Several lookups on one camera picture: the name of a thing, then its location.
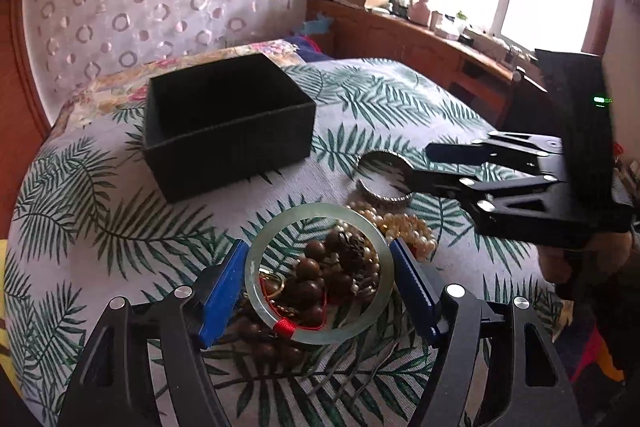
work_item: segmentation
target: leaf-patterned tablecloth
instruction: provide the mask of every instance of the leaf-patterned tablecloth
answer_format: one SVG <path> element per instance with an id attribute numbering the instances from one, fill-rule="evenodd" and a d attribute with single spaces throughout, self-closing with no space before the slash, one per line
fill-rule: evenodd
<path id="1" fill-rule="evenodd" d="M 320 200 L 345 204 L 358 154 L 382 147 L 422 168 L 460 168 L 484 180 L 515 175 L 492 165 L 431 164 L 422 152 L 429 142 L 466 143 L 492 128 L 402 64 L 342 60 L 284 69 L 318 111 L 311 157 L 280 172 L 168 205 L 140 153 L 140 104 L 68 130 L 39 152 L 15 208 L 4 291 L 22 393 L 44 423 L 55 424 L 82 346 L 113 296 L 132 303 L 159 299 L 218 263 L 232 238 L 251 241 L 285 208 Z M 551 322 L 558 307 L 531 246 L 479 237 L 453 200 L 418 195 L 410 211 L 434 230 L 439 247 L 432 262 L 447 282 L 497 301 L 525 295 Z M 290 227 L 266 261 L 281 263 L 321 233 L 309 223 Z M 162 419 L 174 425 L 158 344 L 150 353 Z M 368 332 L 317 349 L 293 372 L 256 365 L 242 343 L 221 344 L 204 356 L 233 425 L 341 427 L 405 425 L 434 350 L 416 337 L 394 294 Z"/>

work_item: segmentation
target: black box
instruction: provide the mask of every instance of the black box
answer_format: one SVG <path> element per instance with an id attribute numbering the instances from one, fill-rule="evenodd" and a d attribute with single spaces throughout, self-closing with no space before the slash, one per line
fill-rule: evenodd
<path id="1" fill-rule="evenodd" d="M 307 158 L 316 104 L 265 55 L 149 81 L 143 155 L 166 200 L 183 200 Z"/>

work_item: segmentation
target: pink bottle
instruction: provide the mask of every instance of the pink bottle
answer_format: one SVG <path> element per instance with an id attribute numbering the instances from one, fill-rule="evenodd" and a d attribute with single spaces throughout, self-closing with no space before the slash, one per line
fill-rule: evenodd
<path id="1" fill-rule="evenodd" d="M 408 17 L 411 22 L 422 26 L 429 26 L 431 10 L 428 6 L 429 0 L 411 0 Z"/>

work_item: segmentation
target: red thread wrapping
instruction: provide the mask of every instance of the red thread wrapping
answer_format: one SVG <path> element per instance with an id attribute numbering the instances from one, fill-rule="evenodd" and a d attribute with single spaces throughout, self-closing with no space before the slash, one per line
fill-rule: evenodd
<path id="1" fill-rule="evenodd" d="M 264 297 L 266 298 L 266 293 L 264 291 L 264 277 L 260 277 L 260 289 L 262 290 L 262 294 L 264 295 Z M 320 324 L 319 326 L 315 327 L 315 328 L 307 328 L 304 326 L 299 326 L 296 323 L 292 322 L 290 319 L 288 319 L 287 317 L 283 317 L 282 315 L 280 315 L 276 309 L 276 307 L 271 304 L 271 302 L 269 302 L 269 306 L 271 307 L 271 309 L 273 310 L 273 312 L 280 317 L 280 320 L 277 321 L 274 325 L 273 325 L 273 331 L 275 331 L 279 336 L 281 337 L 285 337 L 287 339 L 290 339 L 291 336 L 293 335 L 293 333 L 300 328 L 301 330 L 308 330 L 308 331 L 319 331 L 322 328 L 324 328 L 324 325 L 326 324 L 326 307 L 327 307 L 327 303 L 326 303 L 326 292 L 324 292 L 324 296 L 322 298 L 322 324 Z"/>

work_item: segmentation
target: blue gripper pad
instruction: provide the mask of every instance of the blue gripper pad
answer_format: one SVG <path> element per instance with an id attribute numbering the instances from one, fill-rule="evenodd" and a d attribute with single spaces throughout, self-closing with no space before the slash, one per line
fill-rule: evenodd
<path id="1" fill-rule="evenodd" d="M 236 240 L 220 265 L 218 280 L 202 311 L 202 327 L 198 332 L 201 348 L 207 349 L 225 332 L 244 280 L 244 263 L 249 245 Z"/>
<path id="2" fill-rule="evenodd" d="M 449 330 L 440 317 L 440 293 L 444 283 L 435 267 L 415 260 L 404 240 L 394 240 L 389 249 L 394 258 L 396 286 L 415 331 L 431 346 L 438 347 Z"/>

